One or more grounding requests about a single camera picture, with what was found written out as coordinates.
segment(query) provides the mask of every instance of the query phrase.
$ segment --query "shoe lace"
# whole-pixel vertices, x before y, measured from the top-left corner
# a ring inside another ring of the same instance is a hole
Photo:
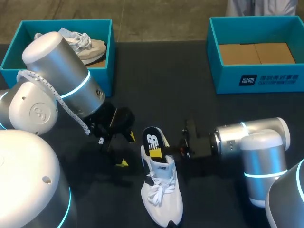
[[[72,32],[72,34],[75,34],[74,40],[77,41],[76,43],[71,43],[70,45],[77,45],[78,47],[75,49],[75,51],[79,50],[80,48],[86,48],[91,47],[91,38],[86,33],[79,33],[79,32]]]
[[[163,178],[156,178],[155,173],[152,171],[147,176],[151,177],[154,182],[154,185],[148,192],[148,201],[157,206],[161,204],[164,194],[173,193],[176,181],[175,171],[172,172],[172,176],[167,180]]]

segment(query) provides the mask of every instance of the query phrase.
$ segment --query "concrete floor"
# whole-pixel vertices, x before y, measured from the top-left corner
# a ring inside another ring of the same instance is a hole
[[[21,20],[112,19],[117,41],[203,40],[227,0],[0,0],[0,44]],[[304,20],[304,1],[298,15]]]

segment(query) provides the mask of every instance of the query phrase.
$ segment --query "shoe insole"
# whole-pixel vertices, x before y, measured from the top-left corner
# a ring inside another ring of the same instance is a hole
[[[156,127],[148,127],[143,131],[142,136],[146,155],[150,156],[153,161],[167,163],[161,150],[165,148],[161,132]]]

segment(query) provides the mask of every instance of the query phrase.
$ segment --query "new balance logo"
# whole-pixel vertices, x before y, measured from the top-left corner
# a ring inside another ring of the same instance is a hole
[[[149,150],[155,150],[158,148],[159,144],[158,144],[158,140],[155,135],[148,134],[147,140],[148,140],[148,143],[150,144]]]

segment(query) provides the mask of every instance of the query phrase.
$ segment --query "logo on box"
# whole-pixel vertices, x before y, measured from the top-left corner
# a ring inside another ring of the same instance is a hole
[[[256,82],[257,75],[242,75],[239,86],[253,86]]]

